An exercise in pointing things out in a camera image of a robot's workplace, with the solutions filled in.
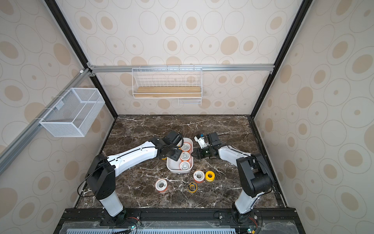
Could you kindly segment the aluminium rail left wall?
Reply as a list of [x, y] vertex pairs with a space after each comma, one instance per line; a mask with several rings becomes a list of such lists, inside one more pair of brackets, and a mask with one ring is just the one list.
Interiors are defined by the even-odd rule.
[[89, 77], [90, 69], [86, 68], [79, 72], [68, 85], [61, 90], [57, 96], [42, 110], [42, 112], [33, 119], [33, 121], [12, 141], [10, 145], [1, 153], [1, 175], [8, 169], [16, 157], [23, 151], [35, 135], [42, 129], [40, 120], [47, 114], [53, 106], [55, 106], [61, 98], [71, 89], [82, 83], [84, 79]]

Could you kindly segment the black corner frame post left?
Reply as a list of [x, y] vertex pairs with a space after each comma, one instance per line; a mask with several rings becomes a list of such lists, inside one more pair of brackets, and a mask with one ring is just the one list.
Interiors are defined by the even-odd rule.
[[72, 29], [70, 28], [67, 20], [63, 16], [63, 13], [60, 10], [60, 7], [58, 6], [57, 2], [54, 0], [45, 0], [43, 1], [46, 3], [48, 9], [50, 10], [53, 18], [57, 22], [59, 28], [61, 29], [63, 35], [65, 36], [66, 40], [68, 41], [69, 45], [73, 49], [75, 55], [77, 56], [80, 63], [83, 65], [84, 69], [88, 69], [91, 73], [91, 81], [94, 84], [95, 88], [97, 88], [100, 92], [100, 94], [103, 96], [105, 104], [107, 108], [109, 109], [110, 113], [112, 114], [113, 118], [116, 120], [118, 117], [118, 114], [112, 105], [109, 97], [107, 96], [102, 84], [100, 83], [99, 79], [96, 75], [94, 75], [93, 71], [88, 66], [88, 59], [86, 57], [86, 54], [84, 53], [82, 47], [80, 46], [77, 38], [75, 37]]

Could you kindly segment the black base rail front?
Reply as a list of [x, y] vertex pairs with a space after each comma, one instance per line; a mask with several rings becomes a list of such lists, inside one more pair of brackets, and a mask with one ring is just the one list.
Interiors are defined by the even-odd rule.
[[294, 208], [126, 208], [112, 217], [101, 209], [67, 209], [56, 234], [304, 234]]

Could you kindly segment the orange white tape roll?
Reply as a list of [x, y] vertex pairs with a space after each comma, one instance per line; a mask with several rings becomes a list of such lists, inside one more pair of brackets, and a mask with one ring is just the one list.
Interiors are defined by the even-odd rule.
[[156, 183], [155, 183], [155, 189], [158, 191], [158, 192], [164, 192], [167, 190], [167, 187], [168, 187], [168, 183], [165, 179], [159, 179]]
[[179, 168], [180, 168], [180, 170], [182, 170], [182, 171], [189, 170], [189, 169], [191, 168], [191, 164], [190, 164], [188, 161], [182, 161], [182, 162], [179, 164]]
[[180, 155], [181, 161], [189, 161], [191, 159], [191, 155], [189, 152], [183, 151]]
[[192, 150], [192, 145], [189, 143], [189, 142], [184, 142], [182, 147], [181, 147], [181, 150], [184, 151], [184, 152], [191, 152]]
[[193, 179], [196, 183], [202, 183], [205, 180], [205, 173], [201, 170], [197, 170], [193, 174]]

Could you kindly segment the black corner frame post right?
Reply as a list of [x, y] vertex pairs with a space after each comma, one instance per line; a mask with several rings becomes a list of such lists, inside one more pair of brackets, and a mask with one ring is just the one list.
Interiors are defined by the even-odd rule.
[[286, 38], [282, 44], [282, 47], [280, 48], [280, 51], [278, 53], [278, 56], [276, 57], [275, 63], [274, 63], [274, 69], [273, 71], [269, 74], [269, 76], [266, 79], [265, 85], [262, 88], [262, 91], [260, 93], [260, 96], [257, 99], [257, 102], [253, 108], [252, 113], [250, 114], [252, 119], [255, 119], [257, 116], [261, 105], [263, 104], [265, 97], [275, 79], [275, 76], [277, 72], [280, 70], [280, 67], [287, 55], [287, 52], [289, 51], [292, 42], [294, 41], [311, 5], [313, 4], [312, 0], [304, 0], [301, 2], [301, 5], [299, 7], [298, 12], [296, 13], [296, 16], [291, 24], [291, 27], [286, 35]]

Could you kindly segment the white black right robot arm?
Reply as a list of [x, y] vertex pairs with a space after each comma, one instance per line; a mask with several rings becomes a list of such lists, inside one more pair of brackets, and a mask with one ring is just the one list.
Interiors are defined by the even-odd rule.
[[237, 167], [242, 191], [233, 205], [236, 214], [246, 215], [256, 201], [273, 189], [275, 179], [262, 154], [246, 153], [222, 143], [216, 132], [194, 137], [199, 148], [192, 153], [196, 159], [217, 158]]

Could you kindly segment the aluminium rail back wall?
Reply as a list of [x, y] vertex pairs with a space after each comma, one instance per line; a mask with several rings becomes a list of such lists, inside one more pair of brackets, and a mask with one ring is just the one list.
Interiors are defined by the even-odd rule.
[[272, 71], [272, 64], [216, 64], [216, 65], [153, 65], [153, 66], [98, 66], [90, 65], [94, 73], [110, 72], [227, 72], [227, 71]]

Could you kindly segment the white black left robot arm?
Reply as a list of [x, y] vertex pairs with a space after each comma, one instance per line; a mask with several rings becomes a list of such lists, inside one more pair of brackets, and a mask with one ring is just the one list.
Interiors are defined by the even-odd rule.
[[84, 181], [111, 217], [125, 214], [116, 193], [116, 177], [144, 161], [154, 158], [170, 158], [177, 161], [184, 139], [181, 133], [170, 131], [165, 137], [153, 137], [143, 144], [125, 152], [94, 157]]

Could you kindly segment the black corner frame post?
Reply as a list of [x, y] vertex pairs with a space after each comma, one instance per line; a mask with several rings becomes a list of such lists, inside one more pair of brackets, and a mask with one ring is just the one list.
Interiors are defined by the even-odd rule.
[[100, 92], [100, 94], [103, 96], [105, 104], [107, 108], [109, 109], [110, 113], [112, 114], [113, 118], [116, 120], [118, 117], [118, 114], [112, 105], [109, 97], [107, 96], [102, 84], [100, 83], [99, 79], [96, 75], [94, 75], [93, 71], [88, 66], [88, 59], [86, 57], [86, 54], [84, 53], [82, 47], [80, 46], [77, 38], [75, 37], [72, 29], [70, 28], [67, 20], [63, 16], [63, 13], [60, 10], [60, 7], [58, 6], [57, 2], [54, 0], [45, 0], [43, 1], [46, 3], [48, 9], [50, 10], [53, 18], [57, 22], [59, 28], [61, 29], [63, 35], [65, 36], [66, 40], [68, 41], [69, 45], [73, 49], [75, 55], [77, 56], [80, 63], [83, 65], [84, 69], [88, 69], [91, 73], [91, 81], [94, 84], [95, 88], [97, 88]]
[[299, 7], [298, 12], [296, 13], [296, 16], [291, 24], [291, 27], [286, 35], [286, 38], [282, 44], [282, 47], [280, 48], [280, 51], [278, 53], [278, 56], [276, 57], [275, 63], [274, 63], [274, 69], [273, 71], [269, 74], [269, 76], [266, 79], [265, 85], [262, 88], [262, 91], [260, 93], [260, 96], [257, 99], [257, 102], [253, 108], [252, 113], [250, 114], [252, 119], [255, 119], [257, 116], [261, 105], [263, 104], [265, 97], [275, 79], [275, 76], [277, 72], [280, 70], [280, 67], [287, 55], [287, 52], [289, 51], [292, 42], [294, 41], [311, 5], [313, 4], [312, 0], [304, 0], [301, 2], [301, 5]]

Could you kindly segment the white plastic storage box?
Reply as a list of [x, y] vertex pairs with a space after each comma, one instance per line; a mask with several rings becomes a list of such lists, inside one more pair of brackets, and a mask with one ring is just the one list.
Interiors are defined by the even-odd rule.
[[[192, 154], [193, 152], [193, 142], [190, 138], [186, 138], [184, 137], [183, 138], [183, 143], [184, 142], [189, 142], [191, 145], [192, 145], [192, 150], [190, 152], [190, 155]], [[182, 161], [180, 160], [180, 157], [177, 161], [174, 161], [170, 158], [167, 158], [167, 168], [174, 174], [187, 174], [191, 171], [192, 167], [193, 167], [193, 164], [194, 164], [194, 161], [193, 161], [193, 156], [191, 155], [191, 159], [189, 160], [189, 163], [191, 164], [191, 168], [189, 170], [185, 170], [185, 171], [182, 171], [180, 170], [179, 168], [179, 164], [181, 163]]]

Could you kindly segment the aluminium rail wall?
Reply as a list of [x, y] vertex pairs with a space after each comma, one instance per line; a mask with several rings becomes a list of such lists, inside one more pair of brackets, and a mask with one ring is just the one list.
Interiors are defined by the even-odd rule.
[[16, 157], [23, 151], [35, 135], [42, 129], [40, 120], [47, 114], [53, 106], [55, 106], [61, 98], [71, 89], [82, 83], [84, 79], [89, 77], [90, 69], [86, 68], [79, 72], [68, 85], [61, 90], [57, 96], [42, 110], [42, 112], [33, 119], [33, 121], [12, 141], [10, 145], [1, 153], [1, 175], [8, 169]]
[[153, 65], [153, 66], [98, 66], [90, 65], [94, 73], [110, 72], [227, 72], [227, 71], [272, 71], [272, 64], [216, 64], [216, 65]]

